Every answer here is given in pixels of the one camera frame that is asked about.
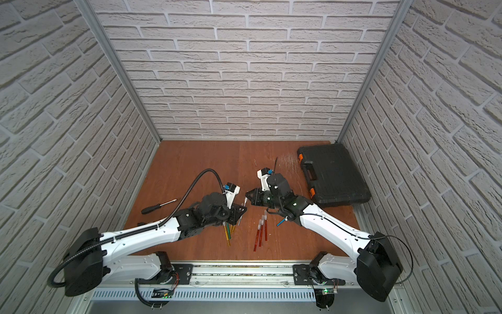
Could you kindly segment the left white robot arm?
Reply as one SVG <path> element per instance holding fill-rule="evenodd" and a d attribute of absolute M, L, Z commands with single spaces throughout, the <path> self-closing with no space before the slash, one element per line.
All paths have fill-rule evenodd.
<path fill-rule="evenodd" d="M 47 285 L 63 288 L 66 296 L 78 296 L 111 278 L 120 259 L 163 243 L 201 234 L 208 226 L 236 225 L 247 208 L 233 202 L 231 192 L 213 192 L 192 207 L 147 225 L 100 233 L 85 230 L 66 251 L 61 264 L 48 276 Z"/>

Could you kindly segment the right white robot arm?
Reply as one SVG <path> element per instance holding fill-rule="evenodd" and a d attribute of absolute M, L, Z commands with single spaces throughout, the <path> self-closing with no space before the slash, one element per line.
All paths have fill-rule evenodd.
<path fill-rule="evenodd" d="M 261 186 L 246 193 L 252 205 L 265 207 L 284 222 L 294 222 L 317 233 L 350 258 L 341 262 L 330 253 L 317 254 L 307 272 L 313 285 L 357 283 L 371 298 L 384 302 L 394 286 L 402 282 L 403 265 L 390 235 L 369 234 L 332 217 L 310 199 L 296 195 L 286 178 L 269 168 L 259 170 L 257 177 Z"/>

